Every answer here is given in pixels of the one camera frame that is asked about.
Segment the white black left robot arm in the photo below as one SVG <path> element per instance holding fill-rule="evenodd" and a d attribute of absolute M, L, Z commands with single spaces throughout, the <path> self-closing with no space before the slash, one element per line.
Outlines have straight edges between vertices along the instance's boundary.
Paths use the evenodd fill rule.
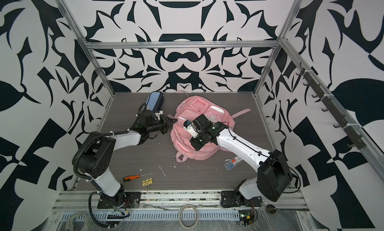
<path fill-rule="evenodd" d="M 142 145 L 151 133 L 166 134 L 177 122 L 164 114 L 144 110 L 137 115 L 133 126 L 122 132 L 92 132 L 72 160 L 74 174 L 91 183 L 107 197 L 117 196 L 122 188 L 110 171 L 110 161 L 115 151 Z"/>

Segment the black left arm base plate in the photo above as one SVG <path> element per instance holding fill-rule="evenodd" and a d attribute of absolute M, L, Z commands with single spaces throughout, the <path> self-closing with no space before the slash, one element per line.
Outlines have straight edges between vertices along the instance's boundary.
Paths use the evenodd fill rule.
<path fill-rule="evenodd" d="M 130 209 L 140 203 L 141 192 L 122 192 L 117 193 L 114 197 L 109 197 L 100 193 L 98 209 L 112 209 L 113 207 Z"/>

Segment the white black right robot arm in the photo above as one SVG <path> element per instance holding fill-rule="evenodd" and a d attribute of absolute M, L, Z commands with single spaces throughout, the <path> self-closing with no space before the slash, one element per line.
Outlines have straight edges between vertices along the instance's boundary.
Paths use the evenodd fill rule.
<path fill-rule="evenodd" d="M 185 121 L 184 129 L 192 135 L 190 143 L 196 151 L 212 143 L 234 153 L 255 170 L 255 178 L 244 180 L 234 190 L 239 203 L 261 196 L 276 202 L 293 179 L 282 152 L 270 152 L 248 142 L 232 131 L 227 123 L 212 123 L 201 114 L 192 122 Z"/>

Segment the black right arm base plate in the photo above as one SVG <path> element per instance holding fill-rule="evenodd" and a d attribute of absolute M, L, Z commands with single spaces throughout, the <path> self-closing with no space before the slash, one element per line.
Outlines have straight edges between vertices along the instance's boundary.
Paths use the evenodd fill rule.
<path fill-rule="evenodd" d="M 221 191 L 220 205 L 223 208 L 261 207 L 262 197 L 255 197 L 251 200 L 246 200 L 239 192 Z"/>

